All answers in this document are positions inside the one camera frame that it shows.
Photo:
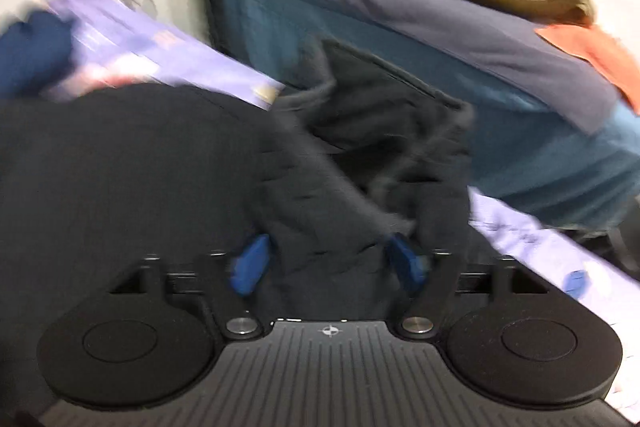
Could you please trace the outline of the purple floral bed sheet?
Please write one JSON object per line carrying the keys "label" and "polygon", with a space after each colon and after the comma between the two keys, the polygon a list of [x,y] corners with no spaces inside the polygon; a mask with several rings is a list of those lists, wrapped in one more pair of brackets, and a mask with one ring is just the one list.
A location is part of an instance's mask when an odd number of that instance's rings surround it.
{"label": "purple floral bed sheet", "polygon": [[[70,100],[93,89],[157,81],[219,91],[269,107],[282,83],[256,72],[175,27],[130,10],[118,0],[50,0],[71,18],[75,72],[47,95]],[[470,191],[470,222],[499,253],[512,255],[610,324],[623,343],[623,363],[606,401],[635,421],[639,417],[639,322],[628,306],[639,285],[535,218],[482,192]]]}

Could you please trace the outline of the navy blue folded garment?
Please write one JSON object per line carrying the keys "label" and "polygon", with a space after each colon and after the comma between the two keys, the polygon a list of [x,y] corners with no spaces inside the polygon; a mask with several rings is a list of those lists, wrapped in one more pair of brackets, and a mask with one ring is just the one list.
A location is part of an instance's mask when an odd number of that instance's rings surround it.
{"label": "navy blue folded garment", "polygon": [[31,98],[74,69],[74,22],[35,9],[1,34],[1,98]]}

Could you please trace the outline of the dark quilted jacket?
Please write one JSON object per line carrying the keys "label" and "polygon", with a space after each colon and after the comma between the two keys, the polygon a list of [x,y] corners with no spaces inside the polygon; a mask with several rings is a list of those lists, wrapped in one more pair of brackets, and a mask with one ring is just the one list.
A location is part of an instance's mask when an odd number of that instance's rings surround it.
{"label": "dark quilted jacket", "polygon": [[258,317],[385,320],[402,234],[488,265],[469,222],[472,108],[371,54],[311,43],[270,109],[155,83],[1,106],[1,407],[39,413],[44,329],[149,254],[273,245]]}

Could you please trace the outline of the orange cloth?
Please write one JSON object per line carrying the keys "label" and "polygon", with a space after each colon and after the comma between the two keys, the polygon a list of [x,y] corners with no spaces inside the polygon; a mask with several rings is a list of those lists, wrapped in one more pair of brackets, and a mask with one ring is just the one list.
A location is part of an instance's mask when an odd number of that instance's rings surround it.
{"label": "orange cloth", "polygon": [[553,24],[537,28],[535,32],[560,51],[589,63],[620,91],[630,108],[639,115],[639,63],[620,40],[598,25]]}

